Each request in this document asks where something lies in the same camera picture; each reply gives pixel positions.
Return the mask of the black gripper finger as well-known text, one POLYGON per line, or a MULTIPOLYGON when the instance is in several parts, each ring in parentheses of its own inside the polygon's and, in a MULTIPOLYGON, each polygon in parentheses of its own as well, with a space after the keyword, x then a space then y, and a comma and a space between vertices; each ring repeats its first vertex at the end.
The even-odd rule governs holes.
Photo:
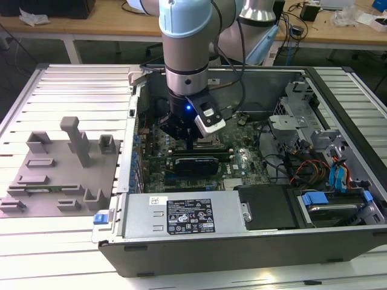
POLYGON ((160 129, 175 140, 185 141, 187 150, 193 149, 197 130, 191 121, 184 121, 178 116, 166 116, 160 120, 160 129))

